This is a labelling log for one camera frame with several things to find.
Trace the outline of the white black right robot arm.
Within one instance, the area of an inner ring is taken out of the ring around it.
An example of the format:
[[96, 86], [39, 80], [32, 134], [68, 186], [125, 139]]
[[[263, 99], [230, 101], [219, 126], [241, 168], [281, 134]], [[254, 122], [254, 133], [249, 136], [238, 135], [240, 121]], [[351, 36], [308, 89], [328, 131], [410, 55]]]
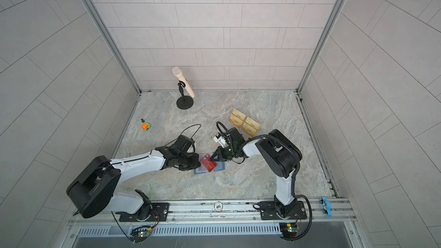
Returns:
[[306, 219], [305, 206], [295, 194], [296, 175], [303, 155], [279, 130], [245, 140], [236, 128], [219, 132], [213, 138], [219, 147], [211, 161], [233, 161], [262, 157], [276, 175], [276, 194], [273, 202], [259, 202], [257, 208], [276, 219]]

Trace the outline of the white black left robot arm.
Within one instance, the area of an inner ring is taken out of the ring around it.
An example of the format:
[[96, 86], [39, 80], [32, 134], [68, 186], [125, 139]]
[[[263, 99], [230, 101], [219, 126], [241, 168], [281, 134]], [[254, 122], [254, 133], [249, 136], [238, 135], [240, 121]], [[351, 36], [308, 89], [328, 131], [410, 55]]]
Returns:
[[151, 216], [150, 198], [138, 189], [125, 191], [120, 185], [148, 172], [168, 168], [190, 171], [200, 166], [194, 140], [180, 135], [172, 145], [142, 155], [112, 160], [105, 156], [94, 158], [67, 187], [66, 194], [85, 219], [113, 212], [145, 221]]

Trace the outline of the clear acrylic card tray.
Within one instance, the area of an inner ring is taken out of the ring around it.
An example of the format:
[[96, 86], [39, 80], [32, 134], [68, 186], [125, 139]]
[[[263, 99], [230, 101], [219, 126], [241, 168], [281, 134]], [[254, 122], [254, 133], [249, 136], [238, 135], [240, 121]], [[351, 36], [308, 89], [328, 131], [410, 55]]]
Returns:
[[238, 111], [237, 109], [233, 109], [229, 122], [238, 129], [241, 129], [250, 137], [255, 137], [260, 130], [260, 124], [258, 122], [247, 117], [244, 113]]

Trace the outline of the green orange toy truck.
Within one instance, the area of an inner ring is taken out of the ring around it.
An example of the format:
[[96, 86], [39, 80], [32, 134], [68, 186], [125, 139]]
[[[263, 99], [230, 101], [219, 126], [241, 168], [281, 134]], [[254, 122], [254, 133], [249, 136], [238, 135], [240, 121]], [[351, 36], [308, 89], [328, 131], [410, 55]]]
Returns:
[[149, 130], [151, 127], [152, 127], [152, 125], [149, 124], [149, 123], [145, 123], [145, 124], [142, 125], [142, 129], [143, 130]]

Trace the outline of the black microphone stand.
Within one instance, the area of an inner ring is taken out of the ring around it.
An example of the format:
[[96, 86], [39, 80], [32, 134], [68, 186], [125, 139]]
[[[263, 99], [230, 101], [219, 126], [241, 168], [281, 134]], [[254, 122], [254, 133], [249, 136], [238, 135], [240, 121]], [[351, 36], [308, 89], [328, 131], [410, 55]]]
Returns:
[[176, 101], [176, 105], [179, 109], [187, 110], [191, 108], [194, 104], [194, 100], [189, 95], [184, 94], [184, 88], [186, 84], [183, 81], [178, 82], [180, 97]]

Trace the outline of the left green circuit board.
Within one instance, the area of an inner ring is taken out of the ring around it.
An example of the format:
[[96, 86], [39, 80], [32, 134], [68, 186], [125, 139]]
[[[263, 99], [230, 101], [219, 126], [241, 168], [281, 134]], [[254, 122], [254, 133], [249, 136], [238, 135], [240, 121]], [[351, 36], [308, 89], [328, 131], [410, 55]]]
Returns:
[[151, 236], [153, 228], [151, 226], [140, 226], [134, 228], [130, 233], [132, 242], [141, 243]]

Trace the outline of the green circuit board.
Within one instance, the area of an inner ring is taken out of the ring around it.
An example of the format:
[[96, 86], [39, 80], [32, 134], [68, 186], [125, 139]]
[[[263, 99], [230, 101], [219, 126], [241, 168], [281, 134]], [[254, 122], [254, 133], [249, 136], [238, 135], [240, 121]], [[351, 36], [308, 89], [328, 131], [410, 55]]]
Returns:
[[300, 227], [296, 223], [280, 223], [281, 238], [284, 240], [294, 240], [299, 234]]
[[132, 242], [141, 243], [151, 236], [153, 228], [151, 226], [140, 226], [134, 228], [130, 233]]

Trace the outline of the cream microphone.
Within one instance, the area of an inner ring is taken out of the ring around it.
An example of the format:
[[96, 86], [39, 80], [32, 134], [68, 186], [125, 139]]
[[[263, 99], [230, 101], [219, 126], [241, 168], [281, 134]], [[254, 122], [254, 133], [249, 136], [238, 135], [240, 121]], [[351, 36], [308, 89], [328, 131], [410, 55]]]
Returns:
[[177, 77], [177, 79], [181, 82], [183, 82], [185, 84], [185, 89], [188, 93], [188, 95], [191, 98], [195, 98], [195, 93], [193, 91], [193, 89], [191, 88], [191, 86], [189, 85], [188, 81], [186, 80], [186, 78], [183, 75], [183, 71], [181, 70], [180, 67], [173, 67], [172, 69], [173, 74]]

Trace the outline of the right green circuit board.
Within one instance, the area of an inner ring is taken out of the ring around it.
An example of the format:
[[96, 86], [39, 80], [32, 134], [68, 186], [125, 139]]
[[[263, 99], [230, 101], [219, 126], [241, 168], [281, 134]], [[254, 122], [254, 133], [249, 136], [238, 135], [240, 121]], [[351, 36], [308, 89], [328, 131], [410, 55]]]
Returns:
[[280, 223], [281, 238], [284, 240], [294, 240], [299, 234], [300, 227], [296, 223]]

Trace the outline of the blue clip on rail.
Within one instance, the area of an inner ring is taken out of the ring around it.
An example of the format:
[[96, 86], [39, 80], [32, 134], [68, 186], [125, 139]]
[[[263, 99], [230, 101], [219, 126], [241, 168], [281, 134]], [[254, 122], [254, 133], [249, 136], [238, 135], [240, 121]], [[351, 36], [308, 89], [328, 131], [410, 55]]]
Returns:
[[333, 214], [332, 214], [332, 206], [330, 201], [326, 197], [321, 197], [320, 203], [323, 207], [323, 213], [326, 214], [328, 218], [331, 218]]

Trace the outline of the aluminium mounting rail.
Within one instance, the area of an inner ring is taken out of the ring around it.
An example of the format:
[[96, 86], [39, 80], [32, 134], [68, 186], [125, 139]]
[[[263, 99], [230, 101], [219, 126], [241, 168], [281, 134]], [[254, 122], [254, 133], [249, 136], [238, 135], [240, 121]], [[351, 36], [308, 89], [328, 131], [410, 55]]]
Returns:
[[356, 220], [353, 207], [348, 199], [327, 197], [332, 206], [331, 218], [323, 213], [321, 197], [299, 200], [304, 203], [306, 219], [276, 219], [263, 214], [258, 208], [259, 202], [270, 200], [172, 200], [152, 203], [150, 216], [143, 221], [129, 214], [105, 212], [92, 218], [84, 219], [80, 215], [71, 217], [70, 225], [183, 225], [183, 224], [227, 224], [227, 223], [297, 223], [306, 227], [313, 222], [353, 221]]

